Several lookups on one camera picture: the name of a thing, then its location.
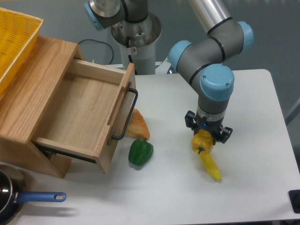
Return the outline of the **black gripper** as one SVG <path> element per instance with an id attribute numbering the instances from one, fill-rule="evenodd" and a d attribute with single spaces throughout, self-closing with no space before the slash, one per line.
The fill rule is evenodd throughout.
<path id="1" fill-rule="evenodd" d="M 226 143 L 233 133 L 233 129 L 230 127 L 222 126 L 222 119 L 217 121 L 208 121 L 206 117 L 200 117 L 198 113 L 188 111 L 185 115 L 185 124 L 187 128 L 190 128 L 194 135 L 200 130 L 208 131 L 213 137 L 213 145 L 216 143 Z"/>

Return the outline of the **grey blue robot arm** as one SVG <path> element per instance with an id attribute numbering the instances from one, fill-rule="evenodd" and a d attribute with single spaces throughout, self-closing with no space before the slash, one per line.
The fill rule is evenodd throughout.
<path id="1" fill-rule="evenodd" d="M 208 37 L 198 44 L 179 41 L 171 48 L 168 61 L 198 94 L 197 111 L 186 114 L 186 126 L 194 132 L 208 131 L 214 143 L 225 143 L 232 134 L 222 122 L 234 75 L 223 62 L 251 48 L 254 33 L 246 22 L 233 20 L 220 0 L 192 0 L 190 5 Z M 147 1 L 89 0 L 84 8 L 97 30 L 110 29 L 120 46 L 124 68 L 134 64 L 137 75 L 155 72 L 155 44 L 162 28 Z"/>

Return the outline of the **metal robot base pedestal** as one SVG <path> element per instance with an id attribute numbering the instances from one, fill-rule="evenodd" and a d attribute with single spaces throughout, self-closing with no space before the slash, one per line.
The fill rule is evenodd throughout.
<path id="1" fill-rule="evenodd" d="M 139 23 L 125 20 L 111 26 L 111 34 L 119 44 L 123 68 L 135 65 L 137 75 L 153 75 L 156 69 L 156 42 L 161 35 L 161 22 L 149 12 Z"/>

